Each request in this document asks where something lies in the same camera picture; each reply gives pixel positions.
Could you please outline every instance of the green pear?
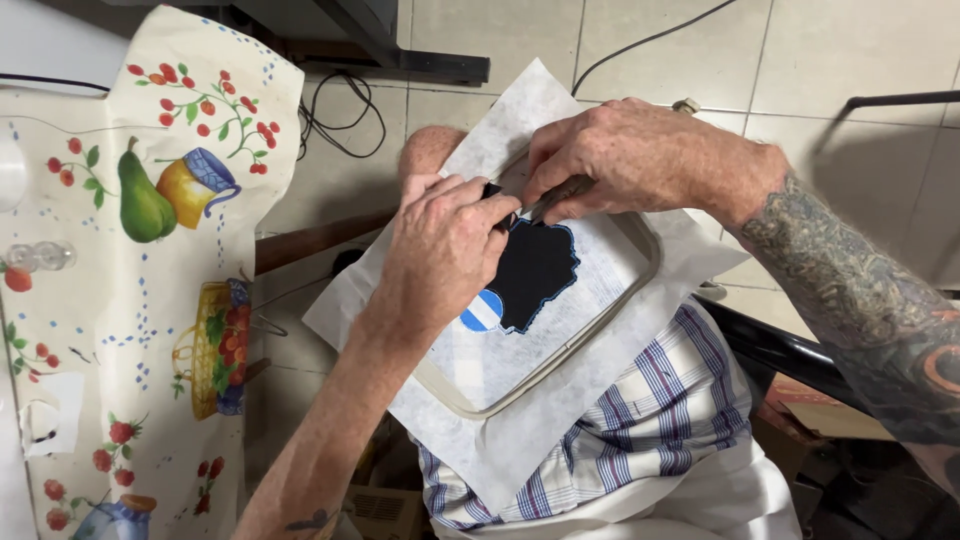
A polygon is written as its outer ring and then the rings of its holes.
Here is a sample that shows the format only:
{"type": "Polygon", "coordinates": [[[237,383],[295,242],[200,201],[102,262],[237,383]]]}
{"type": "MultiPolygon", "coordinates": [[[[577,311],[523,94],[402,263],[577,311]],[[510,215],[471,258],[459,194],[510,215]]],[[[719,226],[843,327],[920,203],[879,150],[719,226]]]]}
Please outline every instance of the green pear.
{"type": "Polygon", "coordinates": [[[147,243],[174,231],[177,214],[170,201],[157,193],[140,158],[133,153],[137,138],[130,137],[127,152],[120,157],[120,223],[134,242],[147,243]]]}

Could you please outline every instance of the embroidery hoop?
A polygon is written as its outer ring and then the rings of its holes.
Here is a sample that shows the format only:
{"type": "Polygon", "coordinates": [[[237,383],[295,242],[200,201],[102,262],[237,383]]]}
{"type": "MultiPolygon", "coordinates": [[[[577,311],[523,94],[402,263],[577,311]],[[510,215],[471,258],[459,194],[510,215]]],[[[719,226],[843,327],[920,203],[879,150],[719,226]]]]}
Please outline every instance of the embroidery hoop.
{"type": "MultiPolygon", "coordinates": [[[[529,146],[524,146],[516,154],[510,156],[502,165],[494,170],[491,182],[496,183],[500,176],[518,160],[529,152],[529,146]]],[[[421,361],[414,370],[413,376],[435,398],[457,415],[470,420],[486,420],[500,412],[507,405],[516,401],[520,396],[536,386],[541,380],[553,373],[568,358],[573,356],[586,345],[597,333],[603,330],[608,323],[626,306],[627,302],[637,292],[649,283],[660,270],[661,247],[657,235],[650,229],[643,215],[637,212],[626,212],[608,216],[622,231],[634,246],[649,260],[646,271],[630,285],[612,304],[607,306],[599,315],[593,318],[585,327],[568,339],[560,349],[548,356],[536,369],[531,371],[514,388],[507,392],[493,405],[477,408],[456,387],[443,372],[429,360],[421,361]]]]}

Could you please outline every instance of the tattoo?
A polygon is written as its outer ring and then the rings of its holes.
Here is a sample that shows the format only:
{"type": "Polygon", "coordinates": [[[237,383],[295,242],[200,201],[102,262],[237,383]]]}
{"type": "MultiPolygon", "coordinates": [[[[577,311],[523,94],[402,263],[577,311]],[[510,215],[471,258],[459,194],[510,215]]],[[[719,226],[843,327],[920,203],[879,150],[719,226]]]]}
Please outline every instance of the tattoo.
{"type": "Polygon", "coordinates": [[[309,532],[307,538],[311,540],[326,540],[333,535],[333,529],[337,527],[337,516],[340,514],[340,510],[333,512],[333,515],[327,516],[326,510],[319,509],[313,513],[313,516],[308,520],[295,521],[288,523],[284,530],[294,532],[298,530],[306,530],[309,532]]]}
{"type": "MultiPolygon", "coordinates": [[[[844,225],[792,172],[739,236],[900,442],[960,447],[955,307],[844,225]]],[[[960,492],[960,457],[921,461],[960,492]]]]}

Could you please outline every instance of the circular patch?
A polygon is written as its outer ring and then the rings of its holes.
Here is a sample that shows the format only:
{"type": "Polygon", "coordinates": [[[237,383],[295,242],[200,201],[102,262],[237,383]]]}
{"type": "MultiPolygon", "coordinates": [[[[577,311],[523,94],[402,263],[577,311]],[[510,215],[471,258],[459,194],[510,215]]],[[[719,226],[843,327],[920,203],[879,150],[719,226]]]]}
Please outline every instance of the circular patch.
{"type": "Polygon", "coordinates": [[[479,333],[492,331],[503,317],[503,301],[499,295],[489,289],[483,289],[460,314],[460,322],[469,331],[479,333]]]}

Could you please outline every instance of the plaid fabric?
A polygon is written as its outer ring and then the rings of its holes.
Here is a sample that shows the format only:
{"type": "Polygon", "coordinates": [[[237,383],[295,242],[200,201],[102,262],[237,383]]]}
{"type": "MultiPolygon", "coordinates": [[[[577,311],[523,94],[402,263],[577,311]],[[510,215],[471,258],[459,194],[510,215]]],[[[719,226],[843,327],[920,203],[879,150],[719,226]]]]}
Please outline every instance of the plaid fabric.
{"type": "Polygon", "coordinates": [[[515,501],[491,515],[452,469],[420,447],[423,498],[449,528],[536,520],[635,479],[678,476],[750,432],[750,389],[706,311],[687,299],[670,325],[557,442],[515,501]]]}

